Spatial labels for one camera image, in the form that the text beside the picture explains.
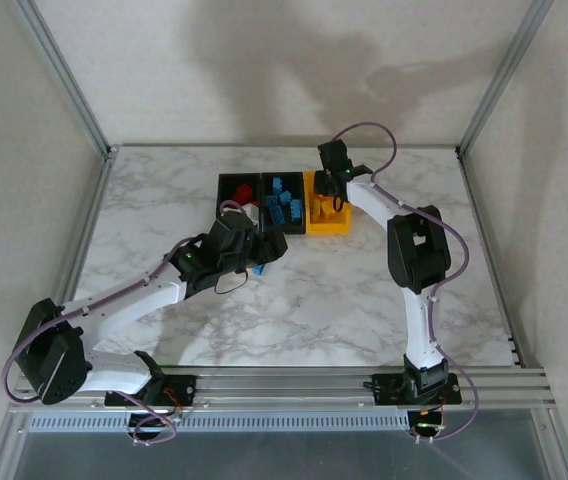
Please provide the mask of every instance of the purple cable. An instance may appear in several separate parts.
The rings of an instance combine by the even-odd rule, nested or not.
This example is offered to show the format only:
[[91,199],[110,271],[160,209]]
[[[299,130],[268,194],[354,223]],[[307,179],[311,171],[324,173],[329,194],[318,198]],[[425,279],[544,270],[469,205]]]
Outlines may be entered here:
[[244,207],[242,207],[239,203],[237,203],[235,200],[224,200],[222,203],[220,203],[220,215],[224,215],[224,208],[225,207],[235,207],[237,208],[240,212],[242,213],[246,213],[246,211],[244,210]]
[[151,445],[156,445],[158,443],[164,443],[164,442],[168,442],[170,440],[173,440],[176,436],[177,436],[177,427],[175,426],[175,422],[173,422],[170,418],[168,418],[166,415],[163,415],[161,413],[156,412],[155,410],[153,410],[151,407],[149,407],[148,405],[144,404],[143,402],[140,402],[137,398],[135,398],[132,395],[129,395],[128,393],[124,393],[124,392],[115,392],[118,395],[122,396],[123,398],[125,398],[126,400],[128,400],[131,403],[134,403],[135,405],[137,405],[140,408],[143,408],[144,410],[146,410],[149,413],[148,417],[143,418],[136,426],[135,426],[135,430],[133,430],[133,441],[135,443],[137,443],[139,440],[137,434],[140,431],[140,428],[142,428],[142,426],[146,425],[148,422],[150,422],[151,420],[153,420],[154,418],[156,418],[157,420],[159,420],[160,422],[162,422],[164,425],[166,425],[167,427],[170,428],[171,430],[171,434],[168,437],[164,437],[164,438],[155,438],[153,440],[144,440],[143,443],[144,445],[150,447]]
[[[150,273],[150,275],[148,276],[150,281],[157,278],[158,275],[160,273],[162,273],[162,271],[164,271],[164,269],[168,265],[168,262],[170,262],[171,257],[175,254],[177,249],[180,248],[181,246],[183,246],[184,244],[186,244],[189,240],[191,240],[190,237],[185,238],[184,240],[180,240],[179,242],[177,242],[177,244],[175,244],[175,246],[171,249],[171,251],[164,256],[164,258],[162,259],[162,262],[157,266],[157,268]],[[148,285],[148,283],[146,283],[144,279],[139,280],[139,281],[135,282],[134,284],[129,285],[128,287],[124,287],[122,290],[119,290],[115,293],[112,293],[108,297],[104,297],[102,300],[98,300],[97,302],[88,305],[87,308],[89,310],[95,310],[97,308],[102,308],[102,307],[110,304],[111,302],[114,302],[115,300],[123,298],[126,295],[129,295],[130,293],[132,293],[132,292],[134,292],[134,291],[138,290],[139,288],[142,288],[146,285]],[[19,397],[16,397],[13,394],[13,392],[11,392],[11,389],[8,385],[8,374],[9,374],[9,371],[11,370],[11,366],[13,365],[13,363],[15,362],[17,357],[24,350],[26,350],[26,348],[31,343],[33,343],[33,341],[37,337],[39,337],[42,333],[46,332],[47,330],[50,330],[51,328],[55,328],[56,326],[58,326],[62,322],[72,320],[73,318],[76,318],[76,317],[82,315],[83,313],[84,313],[84,310],[82,308],[78,308],[77,310],[74,310],[74,311],[69,312],[65,315],[59,316],[56,319],[45,323],[44,325],[42,325],[38,329],[33,330],[24,340],[22,340],[13,349],[13,352],[8,357],[8,359],[6,360],[6,363],[4,364],[4,367],[2,368],[2,373],[1,373],[1,376],[0,376],[0,379],[1,379],[1,382],[2,382],[2,390],[4,391],[4,393],[6,394],[6,396],[9,398],[9,400],[11,402],[17,403],[17,404],[27,404],[27,403],[32,403],[32,402],[35,402],[36,400],[39,400],[39,396],[35,396],[35,397],[32,397],[32,398],[19,398]]]
[[384,132],[386,132],[386,134],[390,137],[391,142],[393,142],[393,153],[391,154],[391,158],[389,158],[388,162],[386,162],[380,168],[375,170],[373,172],[373,175],[371,175],[371,182],[375,182],[375,177],[377,176],[377,174],[380,173],[382,170],[387,169],[391,165],[391,163],[393,163],[393,160],[395,160],[395,157],[397,156],[397,140],[395,140],[395,135],[393,135],[393,132],[391,132],[391,130],[386,125],[382,125],[381,123],[378,123],[378,122],[358,122],[358,123],[354,123],[350,127],[346,127],[340,133],[335,135],[331,140],[337,140],[342,135],[344,135],[346,132],[350,132],[351,130],[353,130],[355,128],[359,128],[359,127],[377,127],[377,128],[380,128],[380,129],[384,130]]
[[412,207],[410,205],[407,205],[404,202],[401,202],[397,197],[391,195],[389,192],[387,192],[386,190],[384,190],[382,187],[380,187],[379,185],[377,185],[375,183],[375,177],[377,176],[377,174],[382,172],[386,168],[388,168],[389,165],[391,165],[391,163],[393,163],[393,160],[395,160],[395,157],[397,156],[397,140],[395,140],[395,135],[393,135],[393,132],[391,132],[391,130],[388,127],[386,127],[385,125],[382,125],[381,123],[378,123],[378,122],[370,122],[370,121],[358,122],[358,123],[355,123],[355,124],[353,124],[349,127],[346,127],[344,130],[342,130],[337,135],[335,135],[332,138],[332,140],[337,140],[342,135],[344,135],[346,132],[349,132],[349,131],[351,131],[355,128],[363,127],[363,126],[378,127],[380,129],[384,130],[386,132],[386,134],[390,137],[391,141],[393,142],[393,153],[391,154],[391,158],[384,165],[382,165],[380,168],[375,170],[373,172],[373,174],[371,175],[371,183],[374,184],[374,188],[380,194],[382,194],[384,197],[386,197],[387,199],[389,199],[390,201],[392,201],[393,203],[398,205],[400,208],[404,208],[411,213],[415,213],[415,214],[419,215],[420,217],[422,217],[422,218],[424,218],[424,219],[426,219],[430,222],[433,222],[434,224],[442,227],[444,230],[449,232],[459,242],[459,244],[462,246],[462,251],[464,253],[464,261],[462,262],[462,265],[455,272],[453,272],[453,274],[446,277],[441,282],[437,283],[431,289],[431,292],[429,294],[428,311],[427,311],[427,317],[426,317],[427,323],[428,323],[428,335],[429,335],[430,340],[433,343],[436,344],[435,348],[442,355],[442,357],[444,357],[454,368],[456,368],[460,372],[460,374],[464,377],[464,379],[468,382],[469,387],[471,388],[471,391],[473,392],[473,397],[474,397],[473,413],[468,418],[468,420],[466,420],[466,422],[464,422],[461,426],[459,426],[458,428],[453,430],[451,433],[448,433],[448,434],[443,435],[443,436],[437,436],[437,437],[434,438],[434,440],[438,440],[438,441],[439,440],[446,440],[447,438],[451,438],[451,437],[457,435],[462,430],[464,430],[466,427],[468,427],[471,423],[473,423],[473,421],[475,420],[475,417],[477,417],[477,412],[479,411],[480,397],[479,397],[479,393],[477,391],[477,387],[475,386],[475,383],[473,383],[473,380],[471,379],[470,375],[468,373],[466,373],[466,371],[455,360],[453,360],[453,358],[451,358],[451,356],[448,353],[446,353],[444,351],[444,349],[439,344],[437,344],[437,339],[435,337],[435,327],[434,327],[434,322],[433,322],[433,314],[434,314],[434,308],[435,308],[435,302],[433,301],[433,299],[436,298],[435,294],[437,293],[437,291],[442,286],[446,285],[448,282],[455,280],[460,275],[462,275],[462,273],[464,273],[464,271],[468,267],[468,264],[469,264],[470,259],[471,259],[470,251],[469,251],[469,248],[468,248],[468,244],[466,243],[464,238],[462,238],[462,236],[453,227],[451,227],[449,224],[447,224],[446,222],[443,222],[442,220],[440,220],[437,217],[434,217],[433,215],[430,215],[426,212],[423,212],[422,210],[418,210],[415,207]]

